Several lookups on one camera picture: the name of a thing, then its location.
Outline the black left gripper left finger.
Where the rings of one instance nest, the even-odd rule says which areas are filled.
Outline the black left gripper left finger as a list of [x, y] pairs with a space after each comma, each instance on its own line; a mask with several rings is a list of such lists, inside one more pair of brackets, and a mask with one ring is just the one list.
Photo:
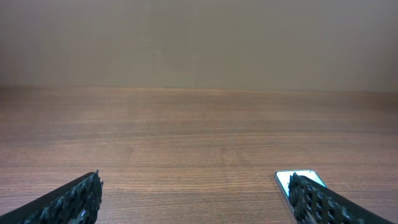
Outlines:
[[1, 224], [95, 223], [102, 203], [103, 182], [89, 172], [13, 211]]

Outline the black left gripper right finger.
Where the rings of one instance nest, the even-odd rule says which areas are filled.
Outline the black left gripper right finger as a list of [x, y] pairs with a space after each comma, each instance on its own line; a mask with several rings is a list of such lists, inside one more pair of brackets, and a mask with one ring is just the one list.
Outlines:
[[297, 223], [392, 224], [306, 176], [293, 173], [288, 189]]

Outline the blue-screen Galaxy smartphone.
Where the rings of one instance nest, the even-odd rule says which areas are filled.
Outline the blue-screen Galaxy smartphone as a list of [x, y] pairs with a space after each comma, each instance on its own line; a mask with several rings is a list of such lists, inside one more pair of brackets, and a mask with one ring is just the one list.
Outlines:
[[322, 181], [320, 176], [314, 170], [296, 169], [296, 170], [278, 170], [278, 171], [276, 171], [275, 175], [274, 175], [275, 181], [277, 182], [277, 185], [279, 186], [280, 191], [282, 192], [282, 195], [284, 196], [285, 201], [287, 202], [287, 206], [291, 212], [293, 212], [293, 207], [289, 203], [289, 183], [290, 183], [290, 176], [293, 175], [294, 173], [308, 177], [309, 179], [320, 184], [321, 186], [327, 188], [327, 186]]

